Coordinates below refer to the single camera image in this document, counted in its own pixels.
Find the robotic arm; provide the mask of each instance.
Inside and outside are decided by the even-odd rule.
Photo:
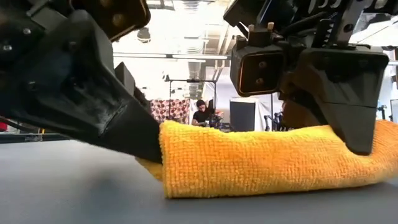
[[[237,0],[231,79],[242,96],[279,92],[288,126],[329,124],[366,155],[388,58],[348,40],[374,1],[319,2]],[[161,163],[159,124],[126,66],[113,69],[111,41],[149,19],[144,0],[0,1],[0,115]]]

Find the gray table surface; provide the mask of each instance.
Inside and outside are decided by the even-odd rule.
[[[1,224],[398,223],[398,180],[351,190],[166,200],[133,157],[76,141],[0,144]]]

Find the table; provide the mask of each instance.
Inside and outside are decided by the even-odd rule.
[[[164,199],[132,156],[77,141],[0,144],[0,223],[385,224],[398,180],[351,190]]]

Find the orange towel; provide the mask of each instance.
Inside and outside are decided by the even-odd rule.
[[[222,133],[168,121],[160,145],[163,166],[138,161],[168,198],[358,187],[398,174],[398,125],[389,121],[376,122],[370,156],[350,152],[329,126]]]

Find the yellow towel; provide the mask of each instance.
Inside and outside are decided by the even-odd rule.
[[[164,165],[138,161],[163,181],[167,198],[337,189],[398,174],[398,125],[377,121],[373,153],[357,156],[329,126],[289,132],[222,133],[165,122]]]

